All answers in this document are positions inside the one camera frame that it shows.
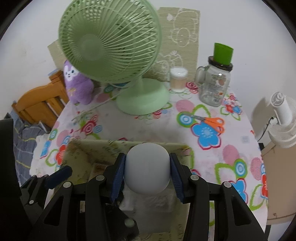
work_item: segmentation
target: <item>white fan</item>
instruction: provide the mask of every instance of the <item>white fan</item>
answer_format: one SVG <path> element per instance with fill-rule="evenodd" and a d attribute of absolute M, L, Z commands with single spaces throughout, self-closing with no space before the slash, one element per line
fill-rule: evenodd
<path fill-rule="evenodd" d="M 281 92 L 271 96 L 278 123 L 268 131 L 271 141 L 282 148 L 296 144 L 296 101 Z"/>

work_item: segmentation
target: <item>white line drawing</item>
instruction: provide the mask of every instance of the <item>white line drawing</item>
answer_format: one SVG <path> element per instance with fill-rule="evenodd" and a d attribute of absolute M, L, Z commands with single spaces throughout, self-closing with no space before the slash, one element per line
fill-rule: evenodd
<path fill-rule="evenodd" d="M 179 8 L 177 15 L 173 17 L 171 14 L 167 16 L 168 21 L 173 20 L 173 29 L 168 37 L 179 47 L 186 47 L 190 42 L 195 43 L 198 39 L 198 13 L 195 11 L 186 11 Z"/>
<path fill-rule="evenodd" d="M 159 53 L 151 69 L 154 75 L 160 75 L 162 80 L 169 81 L 168 73 L 170 68 L 175 66 L 183 67 L 183 59 L 178 51 L 174 50 L 165 56 Z"/>

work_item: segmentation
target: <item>table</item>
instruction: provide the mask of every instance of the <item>table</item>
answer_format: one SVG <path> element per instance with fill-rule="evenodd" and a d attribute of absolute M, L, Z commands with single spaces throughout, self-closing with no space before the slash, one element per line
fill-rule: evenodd
<path fill-rule="evenodd" d="M 73 138 L 183 143 L 190 146 L 187 152 L 192 156 L 189 165 L 192 173 L 212 183 L 230 181 L 265 230 L 268 203 L 265 167 L 251 124 L 231 89 L 220 107 L 202 103 L 197 86 L 188 82 L 183 93 L 170 91 L 169 102 L 152 114 L 125 114 L 116 107 L 114 100 L 110 100 L 83 115 L 79 121 L 71 121 L 118 91 L 111 85 L 104 86 L 95 90 L 90 104 L 68 103 L 65 106 L 43 148 L 35 170 L 38 176 L 52 174 L 59 168 L 66 146 Z M 223 118 L 225 132 L 219 134 L 184 112 Z M 209 236 L 212 240 L 214 205 L 210 208 Z"/>

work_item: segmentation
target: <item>white ball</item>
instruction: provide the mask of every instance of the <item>white ball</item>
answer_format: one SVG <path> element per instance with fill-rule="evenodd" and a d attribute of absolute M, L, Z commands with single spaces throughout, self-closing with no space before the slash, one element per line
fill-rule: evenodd
<path fill-rule="evenodd" d="M 124 181 L 135 193 L 155 195 L 170 182 L 170 156 L 154 143 L 134 146 L 126 155 Z"/>

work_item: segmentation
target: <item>scissors blade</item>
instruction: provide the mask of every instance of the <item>scissors blade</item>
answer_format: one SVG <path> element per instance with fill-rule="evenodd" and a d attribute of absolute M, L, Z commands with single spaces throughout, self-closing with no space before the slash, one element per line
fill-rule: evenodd
<path fill-rule="evenodd" d="M 204 117 L 201 117 L 201 116 L 198 116 L 198 115 L 190 115 L 190 114 L 184 114 L 184 115 L 186 115 L 188 117 L 191 117 L 191 118 L 194 118 L 194 119 L 197 119 L 199 121 L 204 121 L 205 120 Z"/>

